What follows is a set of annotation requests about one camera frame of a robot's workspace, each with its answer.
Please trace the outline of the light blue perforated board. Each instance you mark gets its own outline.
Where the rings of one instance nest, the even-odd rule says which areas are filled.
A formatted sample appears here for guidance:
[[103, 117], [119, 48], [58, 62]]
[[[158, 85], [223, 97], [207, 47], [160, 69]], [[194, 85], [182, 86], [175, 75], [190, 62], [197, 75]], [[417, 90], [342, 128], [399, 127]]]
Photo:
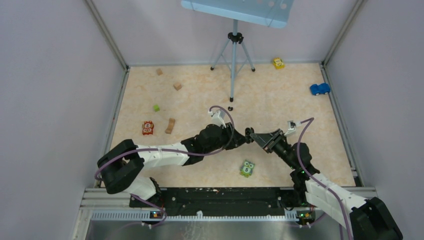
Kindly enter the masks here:
[[284, 28], [294, 0], [182, 0], [185, 9], [247, 23]]

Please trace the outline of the black earbud charging case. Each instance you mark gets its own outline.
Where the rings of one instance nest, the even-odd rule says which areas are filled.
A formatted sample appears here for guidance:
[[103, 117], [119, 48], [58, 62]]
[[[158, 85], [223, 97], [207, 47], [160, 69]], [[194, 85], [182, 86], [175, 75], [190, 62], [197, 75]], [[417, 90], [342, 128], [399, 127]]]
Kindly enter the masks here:
[[247, 144], [250, 144], [254, 141], [254, 139], [252, 138], [252, 134], [254, 134], [255, 131], [252, 127], [246, 127], [245, 128], [245, 142]]

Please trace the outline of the blue toy car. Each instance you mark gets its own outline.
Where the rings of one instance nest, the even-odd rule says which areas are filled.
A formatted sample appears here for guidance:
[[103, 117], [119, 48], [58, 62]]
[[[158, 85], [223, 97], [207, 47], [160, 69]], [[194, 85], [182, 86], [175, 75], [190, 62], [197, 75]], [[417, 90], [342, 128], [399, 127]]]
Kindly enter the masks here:
[[314, 96], [328, 95], [331, 92], [330, 86], [325, 82], [321, 84], [313, 84], [309, 87], [309, 90]]

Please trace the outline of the small wooden cube far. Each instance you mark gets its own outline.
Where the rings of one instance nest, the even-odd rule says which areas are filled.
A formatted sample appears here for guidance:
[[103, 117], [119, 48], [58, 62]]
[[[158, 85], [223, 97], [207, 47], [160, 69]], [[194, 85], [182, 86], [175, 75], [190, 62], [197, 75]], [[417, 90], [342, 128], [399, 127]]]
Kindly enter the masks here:
[[161, 68], [157, 68], [156, 73], [157, 73], [158, 76], [161, 76], [163, 74], [163, 71], [162, 71]]

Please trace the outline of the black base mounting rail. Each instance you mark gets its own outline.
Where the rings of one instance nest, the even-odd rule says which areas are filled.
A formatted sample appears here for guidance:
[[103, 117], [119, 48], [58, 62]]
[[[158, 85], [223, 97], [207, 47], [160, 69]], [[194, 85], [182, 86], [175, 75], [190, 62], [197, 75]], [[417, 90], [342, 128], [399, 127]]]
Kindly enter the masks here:
[[299, 196], [292, 187], [169, 187], [150, 203], [169, 217], [193, 216], [198, 211], [206, 217], [284, 216], [292, 211], [296, 219], [319, 217], [317, 208]]

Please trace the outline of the green owl number block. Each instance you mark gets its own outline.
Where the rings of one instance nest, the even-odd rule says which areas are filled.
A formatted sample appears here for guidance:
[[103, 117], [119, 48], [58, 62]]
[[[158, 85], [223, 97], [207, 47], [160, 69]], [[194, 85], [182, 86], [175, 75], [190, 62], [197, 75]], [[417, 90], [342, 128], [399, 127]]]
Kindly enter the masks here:
[[253, 174], [255, 164], [251, 161], [244, 160], [240, 166], [239, 174], [245, 178], [250, 177]]

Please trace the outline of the light blue tripod stand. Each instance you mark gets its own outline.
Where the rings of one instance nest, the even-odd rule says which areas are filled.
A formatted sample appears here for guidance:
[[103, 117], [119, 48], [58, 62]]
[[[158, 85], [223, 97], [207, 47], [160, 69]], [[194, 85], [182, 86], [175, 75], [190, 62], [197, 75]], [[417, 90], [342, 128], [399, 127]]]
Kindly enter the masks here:
[[[256, 71], [256, 67], [254, 66], [254, 63], [251, 59], [251, 56], [247, 50], [246, 44], [244, 42], [244, 35], [238, 31], [239, 21], [237, 19], [232, 20], [232, 31], [227, 34], [227, 41], [223, 45], [223, 47], [220, 50], [219, 56], [216, 57], [212, 65], [210, 66], [210, 70], [213, 71], [218, 64], [218, 61], [220, 59], [223, 59], [224, 63], [227, 64], [228, 69], [230, 71], [230, 94], [229, 94], [229, 102], [232, 103], [234, 101], [234, 91], [235, 91], [235, 80], [238, 75], [238, 73], [243, 69], [246, 63], [249, 63], [250, 70], [252, 72]], [[226, 50], [227, 46], [231, 44], [231, 61], [228, 63], [228, 61], [225, 59], [224, 51]], [[238, 46], [241, 46], [244, 55], [245, 60], [241, 64], [240, 67], [237, 67], [237, 49]]]

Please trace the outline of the wooden cube block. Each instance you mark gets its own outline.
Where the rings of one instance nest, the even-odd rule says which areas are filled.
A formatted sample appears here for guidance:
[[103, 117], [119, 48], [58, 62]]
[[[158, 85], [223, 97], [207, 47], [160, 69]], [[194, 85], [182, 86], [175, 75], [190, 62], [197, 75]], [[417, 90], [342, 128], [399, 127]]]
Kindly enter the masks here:
[[179, 90], [181, 90], [182, 89], [182, 84], [180, 83], [180, 82], [175, 82], [174, 84], [173, 84], [173, 87], [174, 87], [174, 89], [176, 90], [176, 91], [179, 91]]

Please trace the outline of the small green cube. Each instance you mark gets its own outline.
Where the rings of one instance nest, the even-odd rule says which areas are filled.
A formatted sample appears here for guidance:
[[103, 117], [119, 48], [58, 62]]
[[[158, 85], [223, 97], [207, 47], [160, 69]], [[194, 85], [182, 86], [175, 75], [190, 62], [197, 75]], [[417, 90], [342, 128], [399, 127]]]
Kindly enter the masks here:
[[160, 107], [159, 107], [157, 104], [155, 104], [155, 105], [153, 106], [153, 110], [154, 110], [155, 112], [158, 112], [158, 111], [160, 111]]

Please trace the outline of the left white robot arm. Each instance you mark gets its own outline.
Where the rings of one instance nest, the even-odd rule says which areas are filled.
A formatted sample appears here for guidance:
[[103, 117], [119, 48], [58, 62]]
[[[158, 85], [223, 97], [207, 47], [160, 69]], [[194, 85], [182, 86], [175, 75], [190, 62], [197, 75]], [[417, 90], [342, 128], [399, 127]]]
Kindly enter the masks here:
[[199, 134], [171, 145], [142, 146], [125, 139], [97, 161], [95, 177], [102, 181], [108, 194], [135, 190], [149, 207], [160, 202], [160, 188], [153, 178], [143, 179], [143, 169], [167, 165], [188, 166], [205, 156], [232, 150], [246, 143], [246, 137], [232, 123], [207, 125]]

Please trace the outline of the orange red animal block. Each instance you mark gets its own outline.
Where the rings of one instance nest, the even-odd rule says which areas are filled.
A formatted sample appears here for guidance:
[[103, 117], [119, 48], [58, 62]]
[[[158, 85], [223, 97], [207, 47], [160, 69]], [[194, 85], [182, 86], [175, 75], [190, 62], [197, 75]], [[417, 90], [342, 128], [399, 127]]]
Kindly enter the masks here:
[[154, 134], [154, 123], [151, 120], [144, 121], [142, 124], [142, 135], [153, 135]]

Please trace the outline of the wooden arch block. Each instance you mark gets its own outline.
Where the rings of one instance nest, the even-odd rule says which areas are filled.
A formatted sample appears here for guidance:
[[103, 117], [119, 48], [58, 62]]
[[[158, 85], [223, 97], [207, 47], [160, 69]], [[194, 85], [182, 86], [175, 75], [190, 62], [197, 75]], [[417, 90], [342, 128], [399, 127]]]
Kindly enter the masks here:
[[166, 134], [169, 134], [170, 135], [173, 132], [173, 129], [175, 127], [175, 123], [176, 123], [176, 120], [174, 118], [169, 118], [169, 120], [168, 120], [168, 126], [167, 126], [167, 128], [165, 130], [165, 133]]

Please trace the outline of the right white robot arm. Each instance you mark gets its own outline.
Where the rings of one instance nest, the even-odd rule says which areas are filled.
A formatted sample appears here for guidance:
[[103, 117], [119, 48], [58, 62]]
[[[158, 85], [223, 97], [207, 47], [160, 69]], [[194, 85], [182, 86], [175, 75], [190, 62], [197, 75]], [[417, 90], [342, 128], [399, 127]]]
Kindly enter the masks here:
[[281, 129], [255, 133], [246, 128], [247, 143], [275, 153], [291, 169], [293, 200], [299, 206], [313, 205], [337, 221], [353, 240], [402, 240], [404, 238], [386, 204], [378, 197], [365, 198], [330, 181], [311, 163], [306, 143], [289, 144]]

